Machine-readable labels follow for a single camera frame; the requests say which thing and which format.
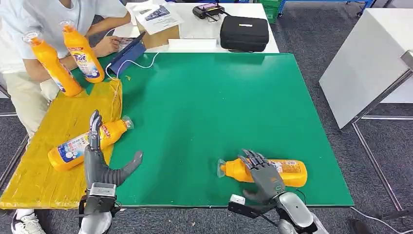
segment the robotic hand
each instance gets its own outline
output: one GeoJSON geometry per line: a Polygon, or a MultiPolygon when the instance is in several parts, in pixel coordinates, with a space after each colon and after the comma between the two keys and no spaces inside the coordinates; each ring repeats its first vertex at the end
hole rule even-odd
{"type": "Polygon", "coordinates": [[[285,192],[285,185],[277,168],[259,153],[243,150],[245,156],[238,155],[250,170],[252,178],[258,187],[256,193],[244,190],[246,198],[263,204],[259,207],[245,206],[245,199],[233,195],[228,204],[230,211],[251,218],[276,209],[280,215],[277,227],[281,234],[328,234],[320,220],[310,212],[303,201],[294,193],[285,192]]]}
{"type": "Polygon", "coordinates": [[[121,169],[111,169],[100,150],[99,129],[102,116],[96,110],[90,119],[89,145],[84,156],[87,181],[86,196],[79,204],[79,234],[107,233],[112,218],[120,210],[115,207],[116,187],[119,187],[142,163],[142,151],[121,169]]]}

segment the clear bottle cap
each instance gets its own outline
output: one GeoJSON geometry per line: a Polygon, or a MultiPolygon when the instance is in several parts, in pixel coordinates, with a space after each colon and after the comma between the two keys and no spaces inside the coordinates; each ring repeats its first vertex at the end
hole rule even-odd
{"type": "Polygon", "coordinates": [[[42,33],[38,31],[28,32],[24,34],[22,39],[29,45],[40,45],[44,41],[42,33]]]}
{"type": "Polygon", "coordinates": [[[123,116],[122,117],[122,121],[124,122],[124,124],[126,125],[127,129],[133,129],[135,128],[135,125],[133,124],[131,118],[129,118],[129,116],[123,116]]]}
{"type": "Polygon", "coordinates": [[[64,33],[70,33],[75,30],[75,22],[71,21],[70,19],[62,20],[59,22],[64,33]]]}
{"type": "Polygon", "coordinates": [[[217,164],[217,176],[218,178],[221,178],[223,176],[225,176],[225,171],[223,169],[225,168],[225,161],[222,159],[218,160],[218,164],[217,164]]]}

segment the green table mat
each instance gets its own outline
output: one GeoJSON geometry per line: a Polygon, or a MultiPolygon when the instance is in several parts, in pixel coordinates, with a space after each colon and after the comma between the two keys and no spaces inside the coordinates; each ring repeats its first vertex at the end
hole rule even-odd
{"type": "Polygon", "coordinates": [[[122,114],[135,129],[115,144],[110,166],[144,152],[117,189],[123,206],[226,206],[255,186],[217,177],[218,159],[242,148],[303,161],[307,205],[353,205],[292,54],[160,53],[152,68],[132,65],[121,79],[122,114]]]}

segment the orange detergent bottle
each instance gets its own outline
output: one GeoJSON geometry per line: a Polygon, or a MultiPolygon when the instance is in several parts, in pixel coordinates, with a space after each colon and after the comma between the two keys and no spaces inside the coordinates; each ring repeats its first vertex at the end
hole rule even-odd
{"type": "Polygon", "coordinates": [[[56,50],[44,41],[40,32],[25,34],[23,41],[32,47],[38,61],[66,96],[72,97],[82,92],[82,87],[60,62],[56,50]]]}
{"type": "Polygon", "coordinates": [[[73,21],[63,20],[59,24],[62,26],[64,43],[86,80],[90,83],[101,82],[105,73],[88,40],[76,31],[73,21]]]}
{"type": "MultiPolygon", "coordinates": [[[[302,187],[307,182],[307,169],[303,162],[298,160],[268,159],[281,175],[286,186],[302,187]]],[[[218,161],[218,177],[229,176],[240,182],[254,182],[251,173],[237,158],[234,161],[218,161]]]]}
{"type": "MultiPolygon", "coordinates": [[[[128,129],[133,129],[132,120],[128,116],[103,124],[99,129],[100,148],[104,149],[114,144],[128,129]]],[[[83,162],[87,145],[89,145],[89,132],[53,148],[47,156],[56,170],[67,171],[83,162]]]]}

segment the black zippered case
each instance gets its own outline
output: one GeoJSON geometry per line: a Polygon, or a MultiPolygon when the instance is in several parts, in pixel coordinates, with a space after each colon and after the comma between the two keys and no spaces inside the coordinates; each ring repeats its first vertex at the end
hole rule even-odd
{"type": "Polygon", "coordinates": [[[269,41],[268,21],[226,16],[220,31],[221,47],[232,51],[262,52],[269,41]]]}

